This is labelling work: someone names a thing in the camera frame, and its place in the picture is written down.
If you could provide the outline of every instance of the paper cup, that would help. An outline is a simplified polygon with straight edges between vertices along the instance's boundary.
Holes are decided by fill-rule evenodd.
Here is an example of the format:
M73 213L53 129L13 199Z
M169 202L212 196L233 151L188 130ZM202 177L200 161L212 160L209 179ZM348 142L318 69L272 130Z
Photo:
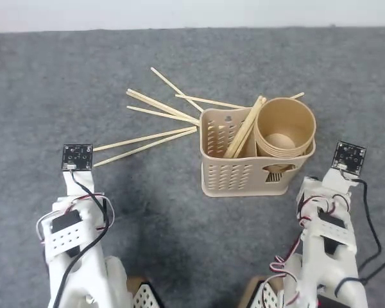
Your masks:
M305 104L291 98L266 102L254 125L254 137L261 155L280 158L305 153L315 131L314 114Z

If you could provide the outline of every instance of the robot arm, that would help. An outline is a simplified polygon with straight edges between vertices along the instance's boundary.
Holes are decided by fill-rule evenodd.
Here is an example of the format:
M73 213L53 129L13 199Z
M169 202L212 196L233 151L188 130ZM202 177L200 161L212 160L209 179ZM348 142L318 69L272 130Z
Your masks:
M331 302L329 307L368 307L360 283L347 282L338 297L334 295L344 278L358 277L357 246L348 213L348 190L356 184L345 180L337 169L330 169L322 182L304 179L297 197L297 217L304 226L302 257L293 255L285 265L298 277L298 283L290 283L289 277L284 279L284 294L298 292L299 296L288 307L317 307L320 298L322 302Z
M90 144L64 146L67 196L59 198L53 211L41 220L50 279L49 308L81 308L94 302L99 308L132 307L121 261L104 258L99 242L109 227L105 202L110 202L103 194L94 194L91 162Z

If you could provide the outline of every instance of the utensil holder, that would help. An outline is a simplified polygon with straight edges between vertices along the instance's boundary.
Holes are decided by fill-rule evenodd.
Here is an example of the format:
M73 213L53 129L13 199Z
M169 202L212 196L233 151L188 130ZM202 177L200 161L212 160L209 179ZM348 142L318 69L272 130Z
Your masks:
M202 155L201 186L210 197L274 196L284 194L291 179L315 152L312 140L305 155L294 158L257 157L253 134L248 138L241 158L223 158L229 144L251 108L237 110L206 109L200 117ZM283 172L272 173L271 165L288 165Z

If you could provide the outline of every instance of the white wall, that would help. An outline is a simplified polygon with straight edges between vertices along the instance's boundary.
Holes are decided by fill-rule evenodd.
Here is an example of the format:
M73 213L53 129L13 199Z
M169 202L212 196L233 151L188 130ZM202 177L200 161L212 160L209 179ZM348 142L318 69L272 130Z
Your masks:
M0 0L0 32L385 26L385 0Z

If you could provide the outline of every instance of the bamboo chopstick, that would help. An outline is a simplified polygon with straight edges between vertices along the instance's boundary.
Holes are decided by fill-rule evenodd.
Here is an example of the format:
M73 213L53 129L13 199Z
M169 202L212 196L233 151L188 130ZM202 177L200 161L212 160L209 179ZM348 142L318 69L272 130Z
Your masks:
M134 106L127 106L128 109L131 109L131 110L136 110L136 111L140 111L140 112L145 112L146 114L153 114L153 115L156 115L156 116L160 116L160 117L168 117L170 119L174 119L174 120L179 120L179 121L184 121L184 122L189 122L189 123L192 123L196 126L199 126L200 125L200 122L199 120L190 120L190 119L187 119L185 117L176 117L175 115L171 115L171 114L163 114L162 112L157 112L157 111L153 111L153 110L148 110L148 109L143 109L143 108L139 108L139 107L134 107Z
M159 101L157 101L156 99L152 99L152 98L149 98L148 96L145 96L141 93L138 93L132 89L128 89L127 90L127 95L135 98L135 99L138 99L140 101L143 101L151 106L154 106L155 108L158 108L158 109L161 109L169 114L172 114L173 116L177 116L177 117L186 117L188 119L192 119L192 120L197 120L181 111L178 111L177 109L174 109L170 106L167 106L166 104L163 104Z
M180 130L171 130L169 132L156 133L155 135L149 135L149 136L139 137L139 138L121 141L121 142L117 142L117 143L113 143L113 144L107 144L106 146L99 146L99 147L93 149L93 151L97 152L97 151L101 151L101 150L107 150L107 149L115 148L118 146L125 146L126 144L141 142L141 141L150 140L150 139L154 139L154 138L158 138L158 137L164 137L164 136L168 136L168 135L174 135L176 133L183 133L183 132L187 132L189 130L192 130L193 128L194 128L194 126L190 126L187 128L182 128Z
M152 148L153 146L158 146L159 144L162 144L162 143L165 143L167 141L171 141L173 139L176 139L176 138L180 138L180 137L183 137L185 135L189 135L190 133L194 133L197 131L197 127L194 127L192 128L191 130L187 130L186 132L184 133L178 133L174 136L170 136L170 137L167 137L167 138L164 138L164 139L160 139L158 141L155 141L155 142L152 142L152 143L149 143L145 146L141 146L140 148L137 148L137 149L134 149L134 150L131 150L131 151L128 151L126 153L123 153L123 154L120 154L120 155L117 155L117 156L114 156L114 157L111 157L109 159L106 159L106 160L102 160L101 162L98 162L97 164L94 164L93 167L98 167L98 166L102 166L102 165L105 165L105 164L108 164L109 162L113 162L115 160L119 160L121 158L124 158L124 157L127 157L127 156L130 156L132 154L136 154L138 152L141 152L141 151L144 151L146 149L149 149L149 148Z
M213 105L217 105L217 106L230 107L230 108L234 108L234 109L245 108L244 106L234 105L234 104L230 104L230 103L223 103L222 101L213 101L211 99L196 98L194 96L187 96L187 95L180 95L180 94L175 94L175 96L178 98L191 99L193 101L201 101L202 103L208 103L208 104L213 104Z
M250 113L246 116L243 125L241 125L240 129L236 133L234 139L229 145L227 151L224 154L224 158L237 158L239 153L237 153L238 149L242 149L240 147L242 142L246 141L246 138L250 135L248 131L253 126L255 118L257 117L258 111L261 109L263 104L267 101L266 98L259 96L257 101L254 103L254 106L251 108Z
M301 92L301 93L298 93L298 94L296 94L294 96L291 96L290 98L297 99L297 98L300 98L301 96L304 96L304 95L305 95L305 93Z
M162 81L164 81L166 84L168 84L171 88L173 88L173 90L175 92L177 92L178 94L181 94L181 95L185 95L179 88L177 88L175 86L174 83L172 83L171 81L169 81L166 77L164 77L163 74L161 74L160 72L158 72L154 67L151 68L151 70L153 71L154 74L156 74ZM191 99L189 98L186 98L185 99L186 101L188 101L192 106L194 106L195 108L197 108L200 112L203 112L204 110L198 106L194 101L192 101Z

